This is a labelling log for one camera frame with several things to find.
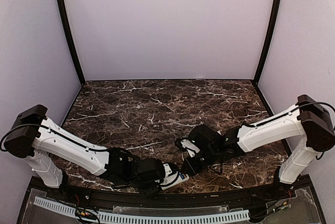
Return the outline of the white remote control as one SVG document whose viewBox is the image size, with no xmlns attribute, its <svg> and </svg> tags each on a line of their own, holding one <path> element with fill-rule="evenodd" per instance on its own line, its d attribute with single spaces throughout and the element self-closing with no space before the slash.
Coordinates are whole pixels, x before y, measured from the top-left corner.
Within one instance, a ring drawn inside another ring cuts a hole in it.
<svg viewBox="0 0 335 224">
<path fill-rule="evenodd" d="M 169 189 L 173 186 L 176 186 L 178 184 L 181 184 L 185 181 L 188 181 L 188 179 L 186 180 L 182 180 L 179 176 L 179 173 L 175 173 L 175 174 L 172 174 L 171 176 L 169 177 L 166 177 L 163 182 L 160 184 L 160 187 L 162 188 L 162 190 L 166 190 L 166 189 Z"/>
</svg>

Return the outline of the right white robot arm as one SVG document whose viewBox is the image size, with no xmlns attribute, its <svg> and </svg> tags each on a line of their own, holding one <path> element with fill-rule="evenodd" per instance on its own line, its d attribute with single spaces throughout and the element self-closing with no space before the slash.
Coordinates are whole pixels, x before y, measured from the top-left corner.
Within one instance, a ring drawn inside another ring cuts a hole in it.
<svg viewBox="0 0 335 224">
<path fill-rule="evenodd" d="M 253 124 L 243 123 L 223 135 L 205 124 L 196 126 L 186 138 L 175 141 L 181 151 L 189 153 L 181 171 L 195 176 L 217 160 L 227 161 L 272 142 L 300 136 L 298 146 L 279 168 L 277 180 L 267 189 L 269 198 L 278 200 L 287 192 L 287 184 L 294 183 L 318 154 L 334 147 L 334 126 L 326 106 L 304 94 L 285 111 Z"/>
</svg>

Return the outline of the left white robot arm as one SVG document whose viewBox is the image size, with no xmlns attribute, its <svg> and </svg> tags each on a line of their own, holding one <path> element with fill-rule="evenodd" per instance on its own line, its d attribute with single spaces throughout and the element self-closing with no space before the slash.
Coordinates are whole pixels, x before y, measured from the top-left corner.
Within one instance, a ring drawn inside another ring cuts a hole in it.
<svg viewBox="0 0 335 224">
<path fill-rule="evenodd" d="M 123 148 L 94 145 L 65 131 L 46 115 L 47 108 L 36 105 L 20 113 L 1 139 L 1 150 L 25 159 L 47 187 L 63 201 L 74 196 L 64 171 L 49 157 L 54 154 L 91 174 L 111 182 L 115 189 L 136 188 L 143 197 L 162 191 L 172 170 L 159 159 L 141 159 Z"/>
</svg>

